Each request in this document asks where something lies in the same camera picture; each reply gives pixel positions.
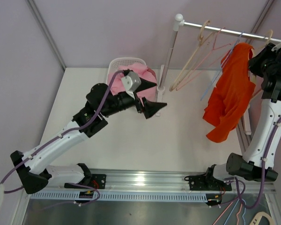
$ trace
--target black bracket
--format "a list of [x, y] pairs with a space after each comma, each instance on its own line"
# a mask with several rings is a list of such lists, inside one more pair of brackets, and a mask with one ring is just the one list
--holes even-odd
[[219, 194], [206, 194], [208, 206], [219, 205], [222, 203], [222, 196]]
[[97, 189], [105, 189], [106, 184], [106, 174], [93, 174], [91, 184], [98, 184], [99, 187]]
[[231, 191], [230, 184], [227, 185], [213, 177], [215, 166], [214, 164], [209, 167], [204, 174], [184, 177], [184, 180], [189, 182], [189, 189], [191, 191], [220, 191], [222, 188], [223, 190]]

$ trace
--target hanger hook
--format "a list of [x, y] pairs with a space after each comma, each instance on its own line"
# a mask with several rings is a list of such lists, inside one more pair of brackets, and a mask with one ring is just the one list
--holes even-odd
[[213, 45], [212, 49], [214, 49], [214, 46], [215, 46], [215, 43], [216, 43], [216, 40], [217, 40], [217, 36], [220, 34], [222, 29], [225, 29], [225, 27], [220, 28], [220, 30], [216, 33], [215, 39], [214, 39], [214, 45]]
[[258, 49], [264, 48], [272, 39], [273, 36], [273, 30], [268, 30], [265, 34], [265, 37], [268, 37], [266, 42], [264, 43], [264, 45], [262, 45], [261, 47], [259, 47]]
[[202, 44], [203, 44], [203, 38], [204, 38], [204, 36], [203, 36], [202, 34], [203, 34], [203, 31], [204, 31], [205, 27], [206, 27], [207, 25], [209, 25], [209, 24], [210, 24], [210, 20], [206, 20], [206, 21], [203, 23], [203, 25], [202, 25], [202, 27], [201, 27], [201, 29], [200, 29], [200, 33], [199, 33], [199, 35], [198, 35], [199, 45], [202, 45]]

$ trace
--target pink cloth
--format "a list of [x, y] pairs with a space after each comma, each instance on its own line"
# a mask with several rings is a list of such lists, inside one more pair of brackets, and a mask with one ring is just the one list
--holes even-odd
[[[120, 66], [120, 67], [118, 67], [118, 69], [119, 70], [125, 70], [125, 69], [133, 70], [135, 73], [137, 73], [139, 75], [140, 78], [156, 83], [156, 74], [154, 73], [154, 71], [152, 69], [150, 69], [148, 66], [143, 65], [141, 63], [136, 62], [127, 67]], [[110, 83], [112, 76], [113, 76], [113, 73], [108, 74], [107, 84]], [[125, 88], [121, 81], [122, 77], [124, 77], [124, 74], [119, 74], [119, 75], [117, 75], [116, 79], [114, 80], [112, 87], [111, 87], [111, 92], [113, 95], [116, 95], [119, 92], [125, 91]], [[149, 88], [149, 89], [138, 92], [137, 96], [140, 99], [142, 97], [146, 97], [146, 99], [148, 99], [149, 101], [154, 101], [155, 93], [156, 93], [156, 87], [153, 87], [153, 88]]]

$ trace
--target white cable tray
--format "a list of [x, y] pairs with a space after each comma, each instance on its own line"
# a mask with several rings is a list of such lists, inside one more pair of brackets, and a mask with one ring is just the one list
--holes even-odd
[[[50, 200], [90, 200], [80, 198], [79, 191], [39, 191], [31, 195], [31, 199]], [[117, 192], [100, 191], [100, 201], [127, 201], [127, 202], [188, 202], [206, 203], [206, 194], [201, 193], [148, 193], [148, 192]]]

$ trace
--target cable tie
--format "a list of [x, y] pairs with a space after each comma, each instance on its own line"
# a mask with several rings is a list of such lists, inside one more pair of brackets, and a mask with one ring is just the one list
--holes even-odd
[[224, 180], [224, 183], [227, 183], [227, 184], [230, 184], [232, 182], [236, 181], [235, 180], [235, 177], [233, 177], [232, 179], [227, 179], [227, 180]]
[[275, 122], [275, 123], [274, 123], [274, 126], [281, 127], [281, 123]]

